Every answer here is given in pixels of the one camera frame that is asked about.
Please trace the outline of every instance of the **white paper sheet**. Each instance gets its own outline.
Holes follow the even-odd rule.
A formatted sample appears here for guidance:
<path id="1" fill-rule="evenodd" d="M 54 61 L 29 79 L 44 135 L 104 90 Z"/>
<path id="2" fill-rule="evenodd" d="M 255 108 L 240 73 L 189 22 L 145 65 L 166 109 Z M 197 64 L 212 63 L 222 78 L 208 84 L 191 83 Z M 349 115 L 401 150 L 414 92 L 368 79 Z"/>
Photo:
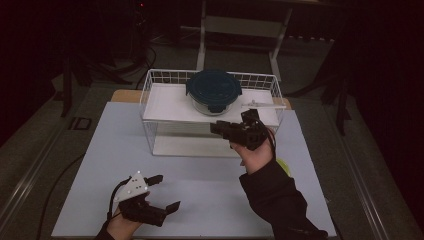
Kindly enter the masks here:
<path id="1" fill-rule="evenodd" d="M 268 223 L 249 207 L 238 177 L 239 158 L 153 156 L 144 136 L 138 104 L 108 103 L 53 230 L 54 237 L 93 237 L 108 211 L 110 195 L 140 170 L 164 175 L 148 200 L 165 207 L 181 201 L 162 227 L 143 225 L 140 238 L 267 238 Z M 334 226 L 294 111 L 286 111 L 277 133 L 277 156 L 289 165 L 308 202 L 308 218 L 335 236 Z"/>

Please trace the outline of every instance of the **dark green lid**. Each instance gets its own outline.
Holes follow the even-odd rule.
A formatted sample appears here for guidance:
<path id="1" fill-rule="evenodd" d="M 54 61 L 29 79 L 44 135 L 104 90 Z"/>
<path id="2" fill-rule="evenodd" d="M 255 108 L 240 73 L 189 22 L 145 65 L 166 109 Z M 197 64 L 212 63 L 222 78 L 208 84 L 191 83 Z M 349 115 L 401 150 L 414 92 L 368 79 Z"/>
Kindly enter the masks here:
<path id="1" fill-rule="evenodd" d="M 212 113 L 222 112 L 242 94 L 240 82 L 222 70 L 203 70 L 186 83 L 186 94 L 208 106 Z"/>

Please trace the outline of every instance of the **black sleeve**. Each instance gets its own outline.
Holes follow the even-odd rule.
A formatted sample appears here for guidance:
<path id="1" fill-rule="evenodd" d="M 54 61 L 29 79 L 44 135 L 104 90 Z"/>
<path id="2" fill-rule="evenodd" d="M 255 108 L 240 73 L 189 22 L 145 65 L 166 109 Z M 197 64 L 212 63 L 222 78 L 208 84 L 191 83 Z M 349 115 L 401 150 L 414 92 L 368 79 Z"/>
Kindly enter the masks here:
<path id="1" fill-rule="evenodd" d="M 115 240 L 108 232 L 107 232 L 107 225 L 109 224 L 109 221 L 106 221 L 100 232 L 97 234 L 96 238 L 94 240 Z"/>
<path id="2" fill-rule="evenodd" d="M 243 174 L 240 183 L 253 211 L 271 224 L 275 239 L 327 238 L 326 231 L 307 219 L 305 199 L 276 161 L 251 175 Z"/>

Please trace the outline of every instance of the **hand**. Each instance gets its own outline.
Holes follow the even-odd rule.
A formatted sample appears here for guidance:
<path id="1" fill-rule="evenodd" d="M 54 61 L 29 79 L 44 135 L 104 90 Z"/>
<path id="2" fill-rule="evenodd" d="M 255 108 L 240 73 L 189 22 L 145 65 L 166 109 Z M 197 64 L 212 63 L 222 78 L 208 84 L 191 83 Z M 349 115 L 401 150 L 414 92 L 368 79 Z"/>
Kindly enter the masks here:
<path id="1" fill-rule="evenodd" d="M 129 240 L 132 238 L 134 232 L 141 226 L 141 222 L 133 222 L 122 217 L 119 207 L 116 208 L 115 213 L 108 226 L 107 232 L 115 240 Z"/>
<path id="2" fill-rule="evenodd" d="M 246 167 L 247 174 L 249 175 L 261 169 L 273 158 L 271 143 L 268 139 L 254 151 L 250 151 L 237 143 L 230 142 L 230 145 L 240 155 L 242 160 L 240 165 Z"/>

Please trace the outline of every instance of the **dark background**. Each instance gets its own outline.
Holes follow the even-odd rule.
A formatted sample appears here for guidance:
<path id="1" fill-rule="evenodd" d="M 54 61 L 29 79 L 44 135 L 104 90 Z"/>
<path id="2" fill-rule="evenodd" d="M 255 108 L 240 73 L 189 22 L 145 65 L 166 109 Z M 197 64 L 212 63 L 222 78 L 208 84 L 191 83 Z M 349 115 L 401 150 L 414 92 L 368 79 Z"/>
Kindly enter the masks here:
<path id="1" fill-rule="evenodd" d="M 200 2 L 144 1 L 148 20 L 144 34 L 151 34 L 149 29 L 154 26 L 177 43 L 179 25 L 199 26 Z M 113 65 L 116 56 L 132 57 L 129 37 L 116 36 L 131 33 L 134 3 L 0 3 L 0 145 L 54 95 L 50 80 L 62 72 L 65 39 L 71 39 L 97 62 Z M 254 17 L 278 18 L 283 9 L 294 6 L 287 35 L 302 36 L 304 41 L 310 37 L 336 39 L 321 75 L 346 67 L 350 71 L 349 93 L 356 97 L 399 189 L 423 229 L 423 3 L 323 3 L 328 6 L 283 5 L 274 7 L 274 12 L 256 11 Z M 249 8 L 258 9 L 265 3 L 255 4 L 223 7 L 220 1 L 214 1 L 211 9 L 243 17 Z"/>

